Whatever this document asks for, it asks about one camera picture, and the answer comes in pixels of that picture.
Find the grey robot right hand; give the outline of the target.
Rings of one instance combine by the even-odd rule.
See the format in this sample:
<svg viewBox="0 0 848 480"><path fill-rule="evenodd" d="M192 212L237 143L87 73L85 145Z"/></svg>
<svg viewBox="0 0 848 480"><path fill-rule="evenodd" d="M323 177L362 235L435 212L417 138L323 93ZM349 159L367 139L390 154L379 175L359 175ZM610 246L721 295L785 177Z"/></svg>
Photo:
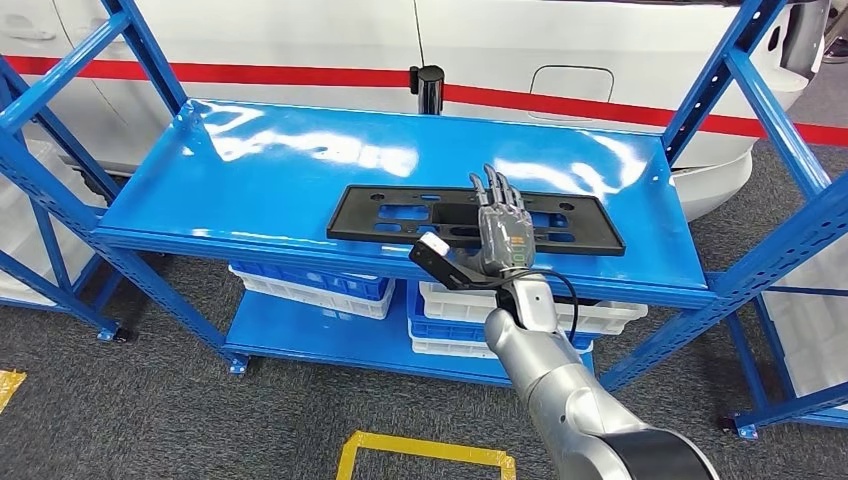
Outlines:
<svg viewBox="0 0 848 480"><path fill-rule="evenodd" d="M477 174L469 174L479 206L481 246L475 253L459 250L460 263L481 274L498 277L503 272L529 269L534 263L536 241L532 217L522 194L492 165L484 164L483 170L487 187Z"/></svg>

